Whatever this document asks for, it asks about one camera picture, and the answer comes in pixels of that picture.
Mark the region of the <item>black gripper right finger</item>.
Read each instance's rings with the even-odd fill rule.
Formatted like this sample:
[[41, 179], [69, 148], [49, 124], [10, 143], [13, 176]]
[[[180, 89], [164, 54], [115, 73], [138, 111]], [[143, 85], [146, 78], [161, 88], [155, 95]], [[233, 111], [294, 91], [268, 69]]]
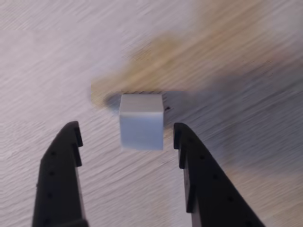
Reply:
[[194, 131], [174, 124], [174, 149], [184, 173], [186, 211], [194, 227], [262, 227], [247, 204]]

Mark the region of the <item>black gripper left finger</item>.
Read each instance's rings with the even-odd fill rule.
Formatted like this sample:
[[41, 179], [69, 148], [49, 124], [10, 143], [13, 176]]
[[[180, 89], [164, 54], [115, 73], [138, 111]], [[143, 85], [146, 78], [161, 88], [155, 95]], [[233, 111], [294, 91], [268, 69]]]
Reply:
[[67, 123], [40, 161], [32, 225], [87, 227], [78, 167], [83, 146], [79, 123]]

